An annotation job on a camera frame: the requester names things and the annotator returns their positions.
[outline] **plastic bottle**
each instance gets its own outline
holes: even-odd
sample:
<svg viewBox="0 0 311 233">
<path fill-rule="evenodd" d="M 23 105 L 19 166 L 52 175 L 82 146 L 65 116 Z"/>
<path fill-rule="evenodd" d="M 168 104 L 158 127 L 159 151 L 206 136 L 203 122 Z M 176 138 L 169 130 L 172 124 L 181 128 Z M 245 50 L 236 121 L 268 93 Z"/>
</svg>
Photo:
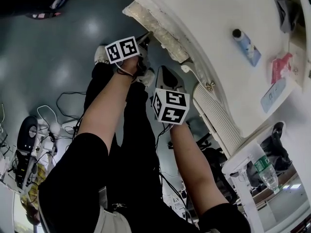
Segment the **plastic bottle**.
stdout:
<svg viewBox="0 0 311 233">
<path fill-rule="evenodd" d="M 278 193 L 279 188 L 276 171 L 258 143 L 254 145 L 249 157 L 265 185 L 272 190 L 274 194 Z"/>
<path fill-rule="evenodd" d="M 239 29 L 235 29 L 232 32 L 233 38 L 240 46 L 242 52 L 249 60 L 249 62 L 255 67 L 261 58 L 261 53 L 258 49 L 253 45 L 248 36 Z"/>
</svg>

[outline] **screw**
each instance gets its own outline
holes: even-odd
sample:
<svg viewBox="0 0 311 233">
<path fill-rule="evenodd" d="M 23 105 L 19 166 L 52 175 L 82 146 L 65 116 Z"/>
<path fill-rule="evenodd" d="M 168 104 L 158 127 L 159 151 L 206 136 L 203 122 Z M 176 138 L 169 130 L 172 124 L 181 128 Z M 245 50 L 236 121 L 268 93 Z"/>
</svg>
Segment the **screw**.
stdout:
<svg viewBox="0 0 311 233">
<path fill-rule="evenodd" d="M 293 73 L 297 76 L 298 75 L 298 68 L 294 68 Z"/>
<path fill-rule="evenodd" d="M 215 84 L 215 82 L 214 81 L 211 81 L 211 83 L 207 83 L 206 84 L 206 88 L 207 88 L 207 90 L 209 91 L 209 92 L 212 92 L 214 89 L 213 89 L 213 86 L 215 86 L 216 84 Z"/>
</svg>

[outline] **black pants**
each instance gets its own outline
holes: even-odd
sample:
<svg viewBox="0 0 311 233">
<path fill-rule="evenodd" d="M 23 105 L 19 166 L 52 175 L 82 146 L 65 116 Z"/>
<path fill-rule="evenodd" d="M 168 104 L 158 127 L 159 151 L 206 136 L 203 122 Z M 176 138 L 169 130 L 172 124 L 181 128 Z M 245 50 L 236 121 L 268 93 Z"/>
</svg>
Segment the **black pants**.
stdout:
<svg viewBox="0 0 311 233">
<path fill-rule="evenodd" d="M 86 92 L 85 111 L 112 76 L 111 65 L 96 64 Z M 107 186 L 108 208 L 112 210 L 116 203 L 137 203 L 142 196 L 135 187 L 141 187 L 142 183 L 149 198 L 162 197 L 155 136 L 146 114 L 147 99 L 145 86 L 133 83 L 124 110 L 123 143 L 121 147 L 118 146 L 116 135 L 114 136 L 108 158 L 112 172 L 109 174 L 108 184 L 103 184 Z"/>
</svg>

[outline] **white shelf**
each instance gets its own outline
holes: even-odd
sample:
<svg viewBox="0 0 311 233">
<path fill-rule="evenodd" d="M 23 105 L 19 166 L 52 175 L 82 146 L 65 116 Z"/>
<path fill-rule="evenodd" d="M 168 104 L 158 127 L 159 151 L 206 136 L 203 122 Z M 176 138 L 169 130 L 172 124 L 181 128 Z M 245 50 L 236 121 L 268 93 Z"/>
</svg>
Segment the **white shelf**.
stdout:
<svg viewBox="0 0 311 233">
<path fill-rule="evenodd" d="M 309 78 L 311 72 L 311 4 L 309 0 L 300 0 L 300 3 L 305 18 L 307 36 L 306 68 L 302 85 L 303 91 L 305 91 L 311 86 L 311 79 Z"/>
</svg>

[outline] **black sleeve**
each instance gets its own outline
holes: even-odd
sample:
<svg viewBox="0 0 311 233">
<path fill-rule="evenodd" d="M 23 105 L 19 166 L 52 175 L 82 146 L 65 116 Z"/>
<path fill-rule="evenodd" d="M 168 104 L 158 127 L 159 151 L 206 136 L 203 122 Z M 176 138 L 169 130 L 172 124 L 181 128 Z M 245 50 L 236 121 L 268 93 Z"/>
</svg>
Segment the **black sleeve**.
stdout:
<svg viewBox="0 0 311 233">
<path fill-rule="evenodd" d="M 201 232 L 212 229 L 220 233 L 251 233 L 247 219 L 235 205 L 226 203 L 217 205 L 205 212 L 199 220 Z"/>
<path fill-rule="evenodd" d="M 99 137 L 83 133 L 74 139 L 39 187 L 41 216 L 51 232 L 94 232 L 107 161 L 108 150 Z"/>
</svg>

